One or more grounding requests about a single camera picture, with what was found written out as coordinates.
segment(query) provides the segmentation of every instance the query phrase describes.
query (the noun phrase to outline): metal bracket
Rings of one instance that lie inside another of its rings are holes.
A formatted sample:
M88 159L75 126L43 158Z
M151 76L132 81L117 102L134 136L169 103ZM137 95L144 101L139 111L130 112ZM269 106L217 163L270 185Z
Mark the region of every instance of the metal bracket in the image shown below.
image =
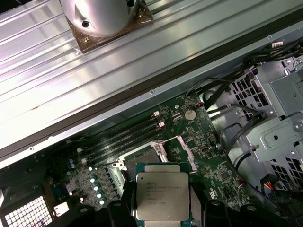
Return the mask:
M169 162L168 159L167 159L167 154L166 154L166 151L164 149L164 146L163 146L163 140L156 140L156 141L151 141L149 143L146 143L134 150L131 150L121 156L119 156L115 163L112 164L112 167L114 168L119 168L119 170L127 170L127 167L125 166L125 157L131 155L131 154L134 154L136 152L138 152L139 150L143 149L143 148L146 148L148 146L151 146L152 148L155 149L155 151L157 152L157 155L160 157L160 160L161 162Z
M246 138L258 161L265 162L291 153L294 143L303 139L303 113L284 120L278 117L254 127Z

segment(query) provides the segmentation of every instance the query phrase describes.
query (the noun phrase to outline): wire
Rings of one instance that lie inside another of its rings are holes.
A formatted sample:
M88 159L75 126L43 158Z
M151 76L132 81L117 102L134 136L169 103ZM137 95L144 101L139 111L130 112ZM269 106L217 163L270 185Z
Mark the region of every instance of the wire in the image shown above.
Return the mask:
M239 169L239 166L240 166L241 163L244 161L244 159L246 159L246 158L249 157L249 156L251 156L251 153L247 153L247 154L243 155L243 156L239 159L239 161L237 162L236 167L235 167L236 170Z
M232 149L233 145L236 143L236 141L238 140L238 138L244 134L245 132L247 132L248 130L250 130L255 124L261 122L264 119L264 116L262 114L257 114L255 116L253 116L251 118L251 120L244 125L238 132L237 134L231 139L230 144L228 145L226 151L225 151L225 159L226 159L226 163L229 166L229 168L239 177L239 179L241 181L243 181L243 183L249 187L250 189L252 189L255 193L259 194L260 196L262 196L262 198L264 200L266 200L268 203L270 203L272 206L277 207L277 204L273 201L271 201L270 198L268 198L267 196L265 196L263 193L261 193L259 190L257 190L251 183L249 183L247 180L245 180L241 174L238 172L238 170L234 167L234 165L232 164L232 161L230 160L228 154L230 152L230 150Z
M207 111L207 113L208 113L208 114L214 114L214 113L216 113L216 112L220 112L220 111L225 110L225 109L227 109L227 108L229 108L228 105L223 105L223 106L221 106L221 107L219 107L219 108L217 108L217 109Z
M224 149L224 145L223 145L223 134L225 133L226 130L228 130L228 129L230 129L230 128L236 126L236 125L238 125L240 128L242 128L242 125L240 125L240 123L237 122L237 123L231 124L231 125L225 127L224 129L222 129L222 131L221 131L221 133L220 133L220 137L219 137L219 143L220 143L220 145L221 145L221 147L222 147L223 149Z
M248 55L244 60L243 64L235 70L235 72L228 74L227 76L223 77L224 79L232 80L233 82L245 74L245 70L249 69L250 67L258 66L261 62L268 62L268 61L279 61L291 57L299 56L299 54L303 51L302 47L303 38L300 38L294 42L289 44L276 47L276 48L264 48L262 50L258 50L253 54ZM205 102L204 107L205 109L209 109L221 96L221 94L226 90L226 88L230 85L231 82L226 82L221 84L220 87L215 91L215 93ZM208 85L208 89L213 88L220 83L214 83ZM205 86L198 91L198 94L201 94L205 91Z
M200 86L203 82L205 82L206 80L217 80L217 81L221 81L221 82L233 82L232 80L228 80L228 79L222 79L222 78L215 78L215 77L206 77L204 79L202 79L201 81L199 81L198 83L196 83L195 85L193 85L186 93L185 93L185 98L188 97L188 94L194 90L196 87Z
M244 187L243 183L238 186L238 189L240 189L241 187Z
M264 184L264 186L267 187L267 188L269 188L271 190L271 188L266 183Z
M108 162L108 163L105 163L105 164L99 164L99 165L97 166L97 168L99 168L100 166L109 167L110 165L112 165L112 164L114 164L114 163L119 163L119 162L115 161L115 162Z
M237 103L232 103L232 104L231 104L231 107L238 107L238 108L241 108L242 110L245 110L245 111L250 112L250 113L252 113L252 114L257 114L257 113L258 113L258 111L254 110L254 109L250 109L250 108L248 108L247 106L243 106L243 105L240 105L240 104L237 104ZM223 105L223 106L221 106L221 107L219 107L219 108L217 108L217 109L207 111L207 113L208 113L208 114L213 114L213 113L216 113L216 112L225 110L225 109L227 109L227 108L229 108L228 105Z

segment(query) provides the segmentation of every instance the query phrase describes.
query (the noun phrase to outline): black cable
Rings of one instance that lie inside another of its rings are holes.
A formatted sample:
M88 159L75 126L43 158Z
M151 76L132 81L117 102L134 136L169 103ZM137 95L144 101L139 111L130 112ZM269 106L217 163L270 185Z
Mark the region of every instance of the black cable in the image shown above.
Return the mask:
M242 128L242 125L240 125L240 123L237 122L237 123L231 124L231 125L225 127L224 129L222 129L220 136L219 136L219 143L223 149L225 149L224 145L223 145L223 134L225 133L226 130L228 130L236 125L238 125L240 128Z
M268 61L279 61L283 59L287 59L290 57L295 57L299 53L302 52L303 47L302 45L303 38L291 42L289 44L285 44L280 47L276 48L268 48L258 50L256 53L253 53L247 56L243 60L243 65L239 67L234 73L230 73L224 77L224 79L228 80L236 80L245 73L245 69L250 68L251 66L257 66L260 62L268 62ZM231 82L226 82L220 85L220 87L215 91L215 93L204 103L205 109L209 109L221 96L221 94L226 90L226 88L230 85ZM197 93L201 94L207 89L213 88L220 83L212 82L207 87L202 87Z
M220 111L225 110L225 109L227 109L227 108L228 108L228 105L223 105L223 106L221 106L221 107L219 107L219 108L217 108L217 109L207 111L207 113L208 113L208 114L214 114L214 113L216 113L216 112L220 112Z
M247 180L245 180L245 178L243 178L241 176L241 174L239 173L239 171L235 168L235 166L233 165L232 161L230 160L228 154L230 152L230 150L232 149L233 145L236 143L236 141L238 140L238 138L243 135L245 132L247 132L248 130L250 130L255 124L261 122L262 120L264 120L264 117L262 114L257 114L255 116L253 116L251 118L251 120L244 125L238 132L237 134L231 139L230 144L228 145L226 151L225 151L225 159L226 159L226 163L229 166L229 168L239 177L239 179L250 189L252 189L253 191L255 191L257 194L259 194L260 196L262 196L262 198L264 198L268 203L272 204L274 207L277 207L277 204L273 201L271 201L270 198L268 198L267 196L265 196L263 193L261 193L259 190L257 190L251 183L249 183Z
M245 132L250 130L255 124L261 122L263 120L263 115L261 113L256 114L253 116L250 121L247 122L246 125L244 125L238 132L237 134L231 139L228 147L226 148L225 155L227 156L234 146L234 144L237 142L238 138L243 135Z
M247 153L247 154L243 155L243 156L239 159L239 161L237 162L236 167L235 167L236 170L239 169L239 166L241 165L241 163L242 163L247 157L249 157L249 156L251 156L251 153Z
M247 106L243 106L243 105L240 105L240 104L237 104L237 103L232 103L231 106L235 106L235 107L241 108L242 110L245 110L245 111L250 112L252 114L257 114L258 113L258 111L254 110L254 109L250 109ZM228 107L229 107L228 105L223 105L223 106L221 106L221 107L219 107L217 109L207 111L207 113L208 114L213 114L213 113L225 110Z

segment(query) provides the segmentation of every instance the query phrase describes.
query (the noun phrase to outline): hole pattern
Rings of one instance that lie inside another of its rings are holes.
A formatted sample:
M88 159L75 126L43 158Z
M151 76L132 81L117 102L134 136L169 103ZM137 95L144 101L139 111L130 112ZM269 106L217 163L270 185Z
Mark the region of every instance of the hole pattern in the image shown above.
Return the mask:
M44 227L52 222L42 196L5 215L8 227Z
M258 71L254 70L249 74L256 75L257 73ZM244 105L252 109L268 105L268 101L262 92L261 86L256 80L250 80L249 75L244 75L232 83L231 90L240 105ZM243 112L246 119L249 119L252 116L251 113L248 113L246 111Z

